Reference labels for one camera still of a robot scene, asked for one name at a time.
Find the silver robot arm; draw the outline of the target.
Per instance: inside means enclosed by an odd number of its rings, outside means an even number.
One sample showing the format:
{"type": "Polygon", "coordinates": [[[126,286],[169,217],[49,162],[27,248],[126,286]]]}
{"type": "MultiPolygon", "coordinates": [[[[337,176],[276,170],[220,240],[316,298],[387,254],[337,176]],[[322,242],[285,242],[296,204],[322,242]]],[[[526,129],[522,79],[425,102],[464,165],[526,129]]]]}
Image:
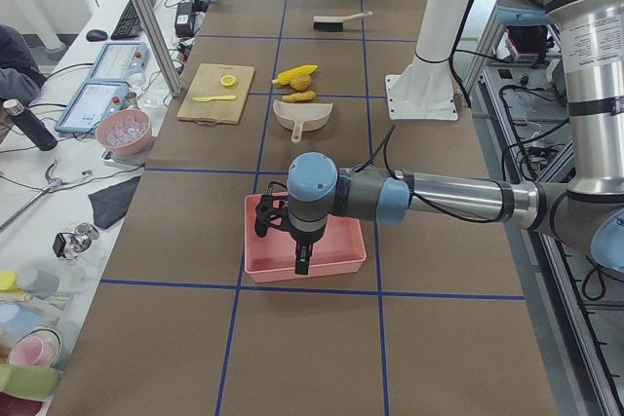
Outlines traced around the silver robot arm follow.
{"type": "Polygon", "coordinates": [[[378,169],[338,168],[327,156],[299,155],[285,195],[263,194],[248,241],[288,233],[288,255],[307,273],[330,216],[401,223],[409,210],[473,223],[507,222],[623,267],[623,0],[498,0],[506,23],[552,22],[560,30],[567,114],[575,159],[568,183],[478,180],[378,169]]]}

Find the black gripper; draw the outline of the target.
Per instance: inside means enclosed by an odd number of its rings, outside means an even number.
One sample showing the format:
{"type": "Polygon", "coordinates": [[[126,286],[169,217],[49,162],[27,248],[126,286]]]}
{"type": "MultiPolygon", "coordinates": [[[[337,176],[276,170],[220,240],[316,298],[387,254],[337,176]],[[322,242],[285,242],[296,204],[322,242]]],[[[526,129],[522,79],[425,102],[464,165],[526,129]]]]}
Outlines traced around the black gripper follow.
{"type": "MultiPolygon", "coordinates": [[[[265,192],[260,196],[259,203],[255,207],[254,231],[259,238],[265,238],[270,228],[290,233],[293,229],[289,221],[288,194],[274,194],[274,187],[286,189],[284,183],[270,181],[265,192]]],[[[294,272],[297,275],[309,273],[312,245],[296,243],[294,272]]]]}

